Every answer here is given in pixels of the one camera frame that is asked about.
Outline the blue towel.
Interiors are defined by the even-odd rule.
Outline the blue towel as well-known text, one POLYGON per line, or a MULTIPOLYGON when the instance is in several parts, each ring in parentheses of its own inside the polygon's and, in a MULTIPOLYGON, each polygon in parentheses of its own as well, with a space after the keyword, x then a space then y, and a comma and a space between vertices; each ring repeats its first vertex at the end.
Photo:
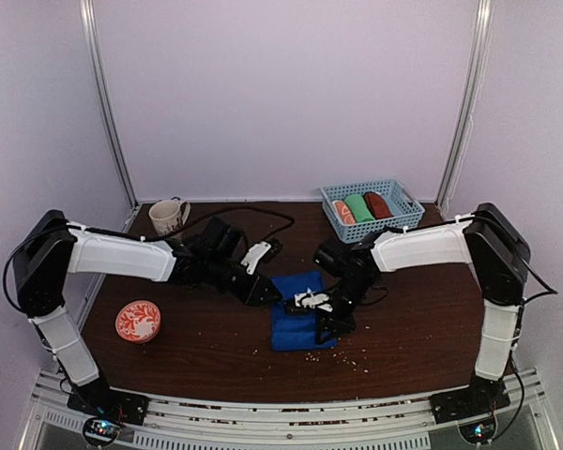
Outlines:
POLYGON ((295 275, 271 278, 280 291, 282 300, 271 309, 271 348, 274 352, 297 352, 310 350, 326 350, 337 346, 338 339, 323 344, 315 342, 316 316, 311 310, 307 314, 290 314, 285 304, 294 301, 298 293, 307 290, 318 292, 325 284, 321 273, 317 270, 295 275))

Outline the light blue plastic basket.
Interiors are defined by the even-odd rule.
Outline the light blue plastic basket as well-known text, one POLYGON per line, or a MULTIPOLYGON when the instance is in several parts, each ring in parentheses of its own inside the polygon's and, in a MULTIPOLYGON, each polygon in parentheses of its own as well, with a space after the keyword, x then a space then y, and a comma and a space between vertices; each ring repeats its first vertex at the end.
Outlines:
POLYGON ((425 211, 423 206, 396 179, 321 187, 320 193, 323 211, 334 232, 344 243, 356 243, 366 234, 381 231, 384 227, 415 228, 425 211), (336 207, 338 202, 345 202, 345 198, 350 195, 359 195, 363 198, 369 192, 381 196, 388 206, 390 217, 346 224, 336 207))

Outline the brown towel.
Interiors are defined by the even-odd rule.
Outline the brown towel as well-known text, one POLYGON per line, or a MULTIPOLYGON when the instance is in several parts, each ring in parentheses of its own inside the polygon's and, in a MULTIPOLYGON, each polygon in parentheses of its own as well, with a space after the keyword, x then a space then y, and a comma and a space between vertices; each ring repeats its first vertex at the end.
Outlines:
POLYGON ((393 217, 387 202, 377 192, 369 191, 363 195, 363 199, 376 220, 393 217))

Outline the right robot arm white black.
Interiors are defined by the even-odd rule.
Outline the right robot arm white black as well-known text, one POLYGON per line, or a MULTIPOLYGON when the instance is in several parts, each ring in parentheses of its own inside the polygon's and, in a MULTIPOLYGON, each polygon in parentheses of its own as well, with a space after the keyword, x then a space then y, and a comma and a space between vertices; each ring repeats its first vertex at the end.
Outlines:
POLYGON ((386 227, 354 245, 331 238, 313 255, 337 279, 319 292, 287 301, 290 314, 312 312, 315 341, 323 344, 356 328, 353 312, 382 275, 406 268, 463 263, 472 266, 484 306, 479 353, 462 396, 469 413, 483 413, 498 398, 516 331, 521 325, 531 250, 491 202, 468 215, 433 226, 386 227))

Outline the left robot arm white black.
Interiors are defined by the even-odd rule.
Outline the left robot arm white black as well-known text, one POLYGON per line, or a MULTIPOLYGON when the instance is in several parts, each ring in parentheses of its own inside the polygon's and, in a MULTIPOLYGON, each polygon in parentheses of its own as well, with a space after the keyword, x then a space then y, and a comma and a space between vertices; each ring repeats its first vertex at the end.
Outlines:
POLYGON ((212 217, 204 230, 182 240, 148 238, 95 229, 47 211, 12 251, 15 304, 45 341, 73 391, 96 416, 116 406, 114 391, 84 342, 81 329, 94 301, 92 291, 107 276, 142 278, 172 285, 201 285, 260 307, 281 300, 258 267, 282 245, 265 238, 236 259, 244 233, 212 217))

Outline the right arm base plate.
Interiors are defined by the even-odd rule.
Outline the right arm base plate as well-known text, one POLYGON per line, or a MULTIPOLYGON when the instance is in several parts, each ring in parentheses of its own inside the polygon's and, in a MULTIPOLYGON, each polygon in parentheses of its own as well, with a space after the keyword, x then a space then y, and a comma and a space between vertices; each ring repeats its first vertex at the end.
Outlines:
POLYGON ((510 397, 503 388, 492 397, 487 392, 471 386, 433 394, 429 401, 436 424, 490 414, 495 409, 510 405, 510 397))

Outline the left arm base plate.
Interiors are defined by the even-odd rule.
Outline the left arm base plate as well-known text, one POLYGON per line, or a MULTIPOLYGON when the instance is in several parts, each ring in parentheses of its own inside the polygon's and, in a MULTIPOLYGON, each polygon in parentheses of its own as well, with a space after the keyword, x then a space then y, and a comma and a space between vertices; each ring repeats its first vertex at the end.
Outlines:
POLYGON ((148 405, 147 396, 113 389, 102 380, 74 386, 67 401, 74 411, 135 426, 144 423, 148 405))

